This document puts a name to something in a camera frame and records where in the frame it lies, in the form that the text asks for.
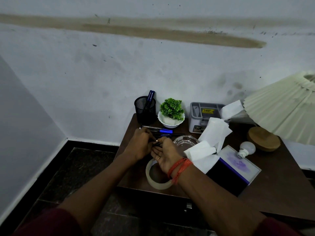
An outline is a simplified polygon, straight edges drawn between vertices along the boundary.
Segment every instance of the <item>potted plant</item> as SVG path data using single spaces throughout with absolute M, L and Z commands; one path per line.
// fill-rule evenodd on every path
M 181 103 L 181 100 L 168 98 L 161 104 L 158 119 L 165 127 L 175 128 L 185 120 Z

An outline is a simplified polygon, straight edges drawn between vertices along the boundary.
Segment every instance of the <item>yellow label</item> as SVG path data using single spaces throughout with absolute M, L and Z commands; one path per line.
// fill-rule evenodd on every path
M 202 113 L 210 113 L 210 114 L 213 114 L 213 111 L 214 111 L 215 109 L 206 109 L 206 108 L 204 108 L 203 110 L 202 110 Z

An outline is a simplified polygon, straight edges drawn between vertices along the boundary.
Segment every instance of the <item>person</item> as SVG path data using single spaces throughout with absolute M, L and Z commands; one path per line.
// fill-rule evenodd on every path
M 147 128 L 137 129 L 121 155 L 57 208 L 42 214 L 12 235 L 87 235 L 113 188 L 128 168 L 147 154 L 157 160 L 163 172 L 170 173 L 174 168 L 170 177 L 176 179 L 218 235 L 300 235 L 217 185 L 189 161 L 183 161 L 171 139 L 162 137 L 156 140 Z

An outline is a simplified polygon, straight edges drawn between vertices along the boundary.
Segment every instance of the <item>blue edge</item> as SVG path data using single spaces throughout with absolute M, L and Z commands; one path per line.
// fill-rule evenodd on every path
M 238 173 L 236 170 L 234 170 L 233 167 L 231 167 L 229 164 L 227 164 L 221 157 L 219 158 L 219 161 L 221 161 L 224 165 L 226 165 L 231 171 L 233 171 L 239 178 L 241 178 L 247 185 L 250 184 L 248 180 L 246 180 L 243 176 L 241 176 L 240 173 Z

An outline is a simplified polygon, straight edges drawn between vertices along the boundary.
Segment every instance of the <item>person's right hand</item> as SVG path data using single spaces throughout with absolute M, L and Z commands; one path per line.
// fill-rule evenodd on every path
M 161 147 L 152 147 L 151 156 L 159 163 L 161 170 L 167 174 L 168 170 L 182 157 L 177 151 L 177 146 L 167 137 L 159 138 Z

